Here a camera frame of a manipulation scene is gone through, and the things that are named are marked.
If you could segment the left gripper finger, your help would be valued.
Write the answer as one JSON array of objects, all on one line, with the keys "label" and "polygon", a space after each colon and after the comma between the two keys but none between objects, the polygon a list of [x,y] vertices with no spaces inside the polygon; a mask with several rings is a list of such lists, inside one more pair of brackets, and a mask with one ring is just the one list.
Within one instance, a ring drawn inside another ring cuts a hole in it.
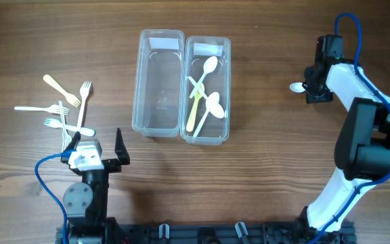
[{"label": "left gripper finger", "polygon": [[69,145],[67,146],[67,151],[71,151],[71,150],[74,150],[76,148],[76,145],[78,143],[78,141],[81,139],[81,134],[79,131],[77,131],[75,133],[75,135],[73,136],[71,142],[69,143]]},{"label": "left gripper finger", "polygon": [[118,127],[116,130],[116,140],[115,140],[115,147],[114,152],[117,155],[117,158],[121,165],[129,165],[130,164],[130,156],[127,152],[127,149],[125,147],[123,136],[121,133],[120,128]]}]

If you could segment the clear plastic fork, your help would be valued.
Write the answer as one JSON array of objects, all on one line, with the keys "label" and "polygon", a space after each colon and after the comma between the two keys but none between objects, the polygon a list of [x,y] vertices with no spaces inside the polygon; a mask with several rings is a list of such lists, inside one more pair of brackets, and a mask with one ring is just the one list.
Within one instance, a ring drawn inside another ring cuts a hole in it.
[{"label": "clear plastic fork", "polygon": [[62,152],[65,151],[66,147],[71,143],[72,137],[66,130],[66,120],[65,115],[60,115],[60,122],[62,124]]}]

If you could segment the white fork pointing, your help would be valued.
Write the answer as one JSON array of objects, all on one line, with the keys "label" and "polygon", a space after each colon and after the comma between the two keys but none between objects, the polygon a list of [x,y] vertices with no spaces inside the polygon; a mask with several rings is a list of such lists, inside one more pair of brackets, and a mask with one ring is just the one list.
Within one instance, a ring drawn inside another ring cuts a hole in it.
[{"label": "white fork pointing", "polygon": [[14,110],[22,110],[22,111],[42,111],[52,114],[59,114],[59,115],[68,115],[69,109],[65,108],[63,106],[59,106],[57,104],[53,104],[47,108],[42,107],[33,107],[33,106],[15,106]]}]

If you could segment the white fork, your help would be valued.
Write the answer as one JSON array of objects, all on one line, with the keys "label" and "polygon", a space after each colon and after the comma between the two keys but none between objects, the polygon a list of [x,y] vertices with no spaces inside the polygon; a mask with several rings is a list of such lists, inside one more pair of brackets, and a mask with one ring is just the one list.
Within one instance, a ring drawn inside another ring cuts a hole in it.
[{"label": "white fork", "polygon": [[91,91],[91,86],[92,86],[92,82],[86,81],[86,82],[84,82],[84,84],[80,88],[80,95],[82,98],[82,102],[81,102],[81,107],[79,110],[79,117],[78,117],[78,121],[77,121],[77,131],[80,131],[82,128],[83,117],[85,115],[85,106],[86,106],[86,102],[87,102],[89,93]]}]

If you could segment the white spoon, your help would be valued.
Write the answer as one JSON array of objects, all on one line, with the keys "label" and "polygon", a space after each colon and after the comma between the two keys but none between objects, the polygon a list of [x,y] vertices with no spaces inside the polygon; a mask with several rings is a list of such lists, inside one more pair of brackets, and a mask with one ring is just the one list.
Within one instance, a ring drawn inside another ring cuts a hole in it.
[{"label": "white spoon", "polygon": [[217,104],[216,106],[216,110],[212,110],[210,112],[214,117],[217,117],[219,119],[222,119],[224,118],[225,116],[225,112],[224,112],[224,109],[222,108],[222,106],[220,105],[220,103]]},{"label": "white spoon", "polygon": [[201,78],[198,80],[198,82],[194,85],[194,89],[192,90],[189,98],[193,98],[196,92],[199,90],[200,86],[202,85],[202,82],[204,81],[204,78],[211,72],[213,72],[216,69],[218,60],[216,56],[211,56],[208,58],[204,65],[203,65],[203,74]]},{"label": "white spoon", "polygon": [[295,92],[295,93],[305,92],[305,88],[303,87],[303,84],[301,82],[291,83],[289,85],[289,88],[292,92]]}]

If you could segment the yellow plastic spoon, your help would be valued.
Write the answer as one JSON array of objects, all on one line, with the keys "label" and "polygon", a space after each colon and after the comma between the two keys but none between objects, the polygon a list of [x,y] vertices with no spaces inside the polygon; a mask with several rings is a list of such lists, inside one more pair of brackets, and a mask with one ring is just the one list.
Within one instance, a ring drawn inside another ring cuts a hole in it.
[{"label": "yellow plastic spoon", "polygon": [[188,117],[188,122],[186,124],[186,131],[187,132],[192,132],[193,129],[194,129],[194,124],[195,124],[195,121],[196,121],[196,113],[197,113],[197,110],[198,110],[198,103],[199,103],[199,100],[202,97],[205,97],[204,85],[203,84],[200,86],[200,89],[194,95],[194,102],[192,104],[192,109],[190,111],[190,114],[189,114],[189,117]]}]

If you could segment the white spoon vertical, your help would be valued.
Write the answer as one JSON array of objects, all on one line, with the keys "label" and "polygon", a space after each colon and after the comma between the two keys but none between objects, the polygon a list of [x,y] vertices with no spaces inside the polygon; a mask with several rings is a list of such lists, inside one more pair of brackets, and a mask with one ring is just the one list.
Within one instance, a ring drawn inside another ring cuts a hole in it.
[{"label": "white spoon vertical", "polygon": [[218,92],[213,92],[211,93],[208,98],[207,98],[207,101],[206,101],[206,111],[204,113],[204,115],[202,116],[202,119],[200,120],[200,122],[198,123],[198,126],[193,134],[194,137],[197,137],[204,122],[205,122],[205,119],[207,118],[207,115],[212,111],[212,110],[216,110],[216,106],[217,104],[219,103],[219,93]]}]

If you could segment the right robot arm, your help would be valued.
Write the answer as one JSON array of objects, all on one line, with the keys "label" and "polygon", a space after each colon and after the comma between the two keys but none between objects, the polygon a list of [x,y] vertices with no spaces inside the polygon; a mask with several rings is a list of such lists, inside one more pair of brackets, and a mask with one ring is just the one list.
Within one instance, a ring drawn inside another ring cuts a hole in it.
[{"label": "right robot arm", "polygon": [[308,104],[336,96],[347,110],[334,148],[335,170],[320,196],[303,212],[311,230],[334,232],[358,200],[390,173],[390,97],[343,56],[343,38],[318,37],[315,63],[304,71]]}]

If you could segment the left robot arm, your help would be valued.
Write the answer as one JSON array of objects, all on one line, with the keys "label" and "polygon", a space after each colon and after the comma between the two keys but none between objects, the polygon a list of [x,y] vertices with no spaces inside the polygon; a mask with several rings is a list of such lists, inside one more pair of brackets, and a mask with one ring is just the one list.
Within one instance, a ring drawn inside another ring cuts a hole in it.
[{"label": "left robot arm", "polygon": [[130,164],[120,129],[116,131],[115,159],[103,159],[100,142],[82,140],[77,132],[64,149],[61,162],[81,177],[81,182],[71,185],[64,193],[63,202],[67,220],[74,226],[100,226],[106,220],[109,175],[121,172]]}]

